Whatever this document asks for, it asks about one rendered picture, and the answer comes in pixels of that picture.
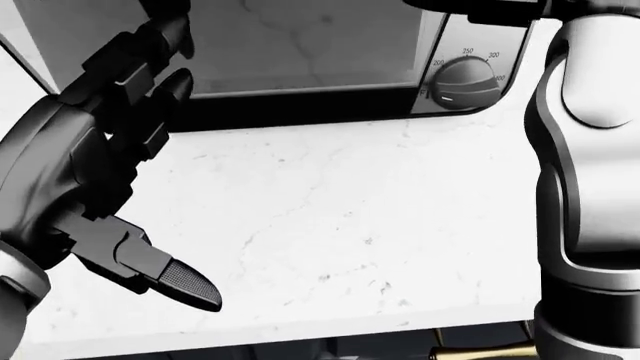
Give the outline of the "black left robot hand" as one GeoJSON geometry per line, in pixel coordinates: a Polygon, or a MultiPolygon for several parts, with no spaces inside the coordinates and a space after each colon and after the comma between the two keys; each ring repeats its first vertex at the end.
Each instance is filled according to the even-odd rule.
{"type": "Polygon", "coordinates": [[[134,293],[216,312],[222,298],[211,281],[116,215],[194,87],[184,68],[160,77],[173,56],[194,54],[190,0],[139,1],[148,21],[116,35],[0,140],[0,242],[40,269],[74,255],[134,293]]]}

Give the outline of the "dark cabinet front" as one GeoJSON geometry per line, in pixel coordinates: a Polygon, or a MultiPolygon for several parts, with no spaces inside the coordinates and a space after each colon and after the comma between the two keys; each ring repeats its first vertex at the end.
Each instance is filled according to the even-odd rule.
{"type": "Polygon", "coordinates": [[[427,360],[435,347],[494,347],[533,337],[531,320],[65,360],[427,360]]]}

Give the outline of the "glass toaster oven door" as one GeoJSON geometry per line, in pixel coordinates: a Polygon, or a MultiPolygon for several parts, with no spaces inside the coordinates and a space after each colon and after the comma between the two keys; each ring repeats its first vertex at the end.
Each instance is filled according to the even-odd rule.
{"type": "Polygon", "coordinates": [[[191,7],[174,133],[412,118],[448,19],[403,0],[152,1],[191,7]]]}

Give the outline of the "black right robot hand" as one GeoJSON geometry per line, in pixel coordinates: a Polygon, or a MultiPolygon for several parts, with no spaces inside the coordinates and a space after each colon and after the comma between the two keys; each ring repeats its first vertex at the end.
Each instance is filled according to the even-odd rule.
{"type": "Polygon", "coordinates": [[[469,23],[528,27],[546,11],[549,0],[402,0],[424,11],[464,15],[469,23]]]}

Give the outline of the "grey temperature knob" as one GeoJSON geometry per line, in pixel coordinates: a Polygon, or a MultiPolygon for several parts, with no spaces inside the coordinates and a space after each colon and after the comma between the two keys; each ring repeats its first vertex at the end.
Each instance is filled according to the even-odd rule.
{"type": "Polygon", "coordinates": [[[476,56],[464,56],[444,64],[429,82],[431,98],[447,110],[490,107],[501,98],[491,65],[476,56]]]}

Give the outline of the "silver toaster oven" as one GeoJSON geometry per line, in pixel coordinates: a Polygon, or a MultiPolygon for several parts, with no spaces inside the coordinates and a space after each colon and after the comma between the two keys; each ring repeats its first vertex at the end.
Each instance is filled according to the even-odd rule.
{"type": "MultiPolygon", "coordinates": [[[[467,115],[488,108],[440,107],[431,98],[429,82],[447,62],[476,56],[491,65],[502,98],[531,33],[529,26],[481,25],[469,23],[464,15],[445,15],[448,19],[419,83],[412,118],[467,115]]],[[[148,19],[139,0],[0,0],[0,44],[25,65],[46,92],[55,93],[78,77],[82,62],[107,41],[120,32],[137,29],[148,19]]],[[[172,68],[187,68],[181,62],[193,56],[175,56],[172,68]]]]}

